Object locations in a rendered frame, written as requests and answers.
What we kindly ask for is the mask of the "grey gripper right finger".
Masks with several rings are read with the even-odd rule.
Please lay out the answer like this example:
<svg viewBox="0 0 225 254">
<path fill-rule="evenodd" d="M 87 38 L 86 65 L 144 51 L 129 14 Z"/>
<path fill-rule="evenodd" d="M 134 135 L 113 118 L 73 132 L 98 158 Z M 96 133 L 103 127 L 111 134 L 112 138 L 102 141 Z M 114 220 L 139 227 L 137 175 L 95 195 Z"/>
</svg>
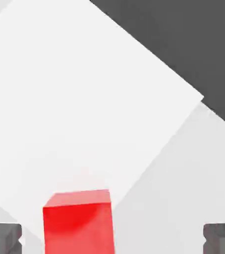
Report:
<svg viewBox="0 0 225 254">
<path fill-rule="evenodd" d="M 203 236 L 203 254 L 225 254 L 225 223 L 205 224 Z"/>
</svg>

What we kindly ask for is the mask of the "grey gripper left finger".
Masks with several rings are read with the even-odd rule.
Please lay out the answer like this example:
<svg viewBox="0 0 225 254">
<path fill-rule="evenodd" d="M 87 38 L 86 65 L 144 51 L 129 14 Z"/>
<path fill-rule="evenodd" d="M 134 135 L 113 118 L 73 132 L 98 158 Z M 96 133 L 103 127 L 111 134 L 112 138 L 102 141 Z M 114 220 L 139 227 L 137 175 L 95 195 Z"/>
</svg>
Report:
<svg viewBox="0 0 225 254">
<path fill-rule="evenodd" d="M 15 223 L 0 223 L 0 254 L 22 254 L 22 227 Z"/>
</svg>

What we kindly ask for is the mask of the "small red cube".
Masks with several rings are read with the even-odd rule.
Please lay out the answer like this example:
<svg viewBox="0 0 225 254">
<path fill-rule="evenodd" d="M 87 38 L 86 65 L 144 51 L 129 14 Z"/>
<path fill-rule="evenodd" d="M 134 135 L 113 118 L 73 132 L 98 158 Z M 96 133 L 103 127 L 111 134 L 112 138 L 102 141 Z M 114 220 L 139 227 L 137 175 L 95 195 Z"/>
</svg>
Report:
<svg viewBox="0 0 225 254">
<path fill-rule="evenodd" d="M 45 254 L 115 254 L 109 190 L 55 193 L 43 222 Z"/>
</svg>

